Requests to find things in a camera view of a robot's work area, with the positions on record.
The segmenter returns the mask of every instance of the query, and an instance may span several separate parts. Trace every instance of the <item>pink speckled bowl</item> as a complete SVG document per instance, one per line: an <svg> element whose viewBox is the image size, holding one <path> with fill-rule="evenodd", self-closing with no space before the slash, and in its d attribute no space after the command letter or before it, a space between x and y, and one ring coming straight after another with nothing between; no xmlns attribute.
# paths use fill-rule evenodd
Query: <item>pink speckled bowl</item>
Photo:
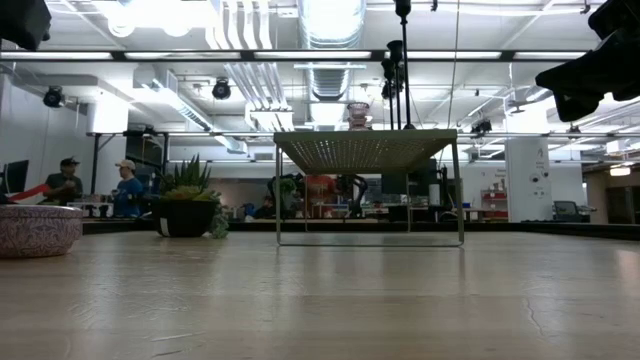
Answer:
<svg viewBox="0 0 640 360"><path fill-rule="evenodd" d="M82 210L0 205L0 258L64 255L82 236Z"/></svg>

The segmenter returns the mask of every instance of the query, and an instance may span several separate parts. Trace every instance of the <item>ventilation pipe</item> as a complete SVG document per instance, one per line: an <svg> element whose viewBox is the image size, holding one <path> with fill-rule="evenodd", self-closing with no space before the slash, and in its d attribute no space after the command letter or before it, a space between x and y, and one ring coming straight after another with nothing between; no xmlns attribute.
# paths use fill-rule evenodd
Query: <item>ventilation pipe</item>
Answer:
<svg viewBox="0 0 640 360"><path fill-rule="evenodd" d="M366 0L297 0L300 37L305 49L354 49L360 44L364 27ZM344 98L352 70L308 70L310 100L339 101ZM345 105L312 104L314 121L337 123L342 120Z"/></svg>

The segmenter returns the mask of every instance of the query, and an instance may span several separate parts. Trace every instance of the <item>small metal table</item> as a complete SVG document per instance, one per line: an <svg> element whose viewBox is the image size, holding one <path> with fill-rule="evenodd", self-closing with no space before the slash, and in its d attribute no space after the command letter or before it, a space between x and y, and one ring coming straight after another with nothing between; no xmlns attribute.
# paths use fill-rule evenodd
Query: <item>small metal table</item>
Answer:
<svg viewBox="0 0 640 360"><path fill-rule="evenodd" d="M452 146L456 199L461 202L460 164L457 151L456 130L397 130L397 131L331 131L331 132L277 132L276 143L276 237L279 245L286 246L371 246L371 245L323 245L283 243L281 241L280 176L282 153L287 154L306 175L327 174L408 174L425 163L438 151ZM452 245L398 245L418 247L459 247L464 244L464 214L457 207L459 243ZM411 210L407 206L407 232L411 232Z"/></svg>

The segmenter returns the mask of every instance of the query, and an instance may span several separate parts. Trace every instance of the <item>white pillar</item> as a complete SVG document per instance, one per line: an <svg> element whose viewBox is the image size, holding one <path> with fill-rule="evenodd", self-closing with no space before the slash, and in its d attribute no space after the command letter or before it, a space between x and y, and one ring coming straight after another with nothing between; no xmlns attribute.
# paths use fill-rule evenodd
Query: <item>white pillar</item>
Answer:
<svg viewBox="0 0 640 360"><path fill-rule="evenodd" d="M100 99L95 104L89 104L89 131L95 133L121 133L127 130L129 107L126 102L115 99ZM109 140L108 135L100 138L104 144L98 153L98 169L96 173L96 194L109 194L115 189L120 179L120 173L115 164L125 158L127 139L116 136Z"/></svg>
<svg viewBox="0 0 640 360"><path fill-rule="evenodd" d="M548 131L546 110L530 108L505 119L508 132ZM547 138L512 138L506 141L509 221L552 220Z"/></svg>

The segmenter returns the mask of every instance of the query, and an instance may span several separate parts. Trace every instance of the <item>blue shirt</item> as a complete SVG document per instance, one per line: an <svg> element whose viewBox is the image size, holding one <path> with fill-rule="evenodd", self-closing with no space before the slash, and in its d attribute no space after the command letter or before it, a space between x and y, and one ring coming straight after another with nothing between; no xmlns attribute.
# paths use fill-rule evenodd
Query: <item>blue shirt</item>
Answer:
<svg viewBox="0 0 640 360"><path fill-rule="evenodd" d="M118 183L118 194L113 200L113 213L115 216L138 217L140 209L137 204L137 196L142 194L142 183L136 178L122 180Z"/></svg>

